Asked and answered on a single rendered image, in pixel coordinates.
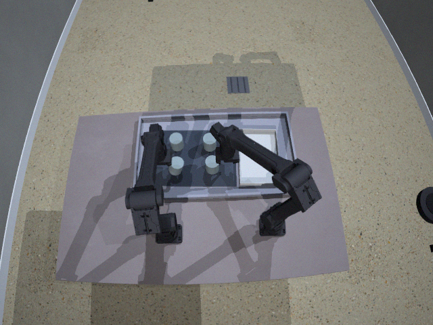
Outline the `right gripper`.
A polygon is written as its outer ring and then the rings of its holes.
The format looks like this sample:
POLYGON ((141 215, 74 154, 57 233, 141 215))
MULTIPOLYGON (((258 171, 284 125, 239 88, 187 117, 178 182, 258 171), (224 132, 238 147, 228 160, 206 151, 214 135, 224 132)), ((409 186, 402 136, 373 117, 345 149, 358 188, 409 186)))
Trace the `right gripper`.
POLYGON ((235 150, 230 152, 230 153, 226 153, 221 149, 221 153, 220 153, 220 147, 216 147, 215 150, 215 154, 216 154, 216 163, 217 164, 221 164, 221 160, 224 160, 224 163, 239 163, 240 162, 240 154, 238 150, 235 150))

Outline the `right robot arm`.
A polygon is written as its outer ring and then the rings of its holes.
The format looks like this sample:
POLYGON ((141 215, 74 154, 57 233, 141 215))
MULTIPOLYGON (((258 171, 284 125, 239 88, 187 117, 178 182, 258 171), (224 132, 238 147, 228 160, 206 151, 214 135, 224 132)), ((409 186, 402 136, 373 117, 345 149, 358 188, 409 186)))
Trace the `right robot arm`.
POLYGON ((300 159, 292 162, 278 156, 247 137, 235 125, 226 128, 217 122, 210 128, 210 133, 220 143, 220 153, 222 149, 226 153, 238 150, 245 154, 273 174, 272 182, 276 188, 291 196, 283 204, 278 202, 262 213, 259 219, 261 236, 284 236, 285 219, 299 211, 305 212, 322 198, 311 175, 313 170, 300 159))

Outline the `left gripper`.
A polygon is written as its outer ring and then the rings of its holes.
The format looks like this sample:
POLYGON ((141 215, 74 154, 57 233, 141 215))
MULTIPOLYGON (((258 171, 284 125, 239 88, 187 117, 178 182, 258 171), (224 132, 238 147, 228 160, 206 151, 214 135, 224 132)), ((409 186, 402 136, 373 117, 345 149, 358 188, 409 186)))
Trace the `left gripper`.
POLYGON ((166 149, 166 154, 163 151, 163 153, 158 156, 157 165, 167 165, 168 167, 172 165, 172 152, 170 151, 170 149, 166 149))

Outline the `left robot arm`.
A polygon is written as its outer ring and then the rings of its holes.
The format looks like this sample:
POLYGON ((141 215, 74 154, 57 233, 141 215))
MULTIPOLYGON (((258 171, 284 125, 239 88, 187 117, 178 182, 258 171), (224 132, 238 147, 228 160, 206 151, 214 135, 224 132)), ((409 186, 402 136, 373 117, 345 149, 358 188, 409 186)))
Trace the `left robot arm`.
POLYGON ((134 188, 127 188, 125 196, 125 206, 131 210, 136 236, 156 234, 158 244, 182 243, 182 225, 177 224, 175 213, 160 214, 164 191, 162 184, 154 185, 158 156, 163 151, 166 154, 162 126, 151 124, 149 132, 141 136, 141 143, 144 150, 139 178, 134 188))

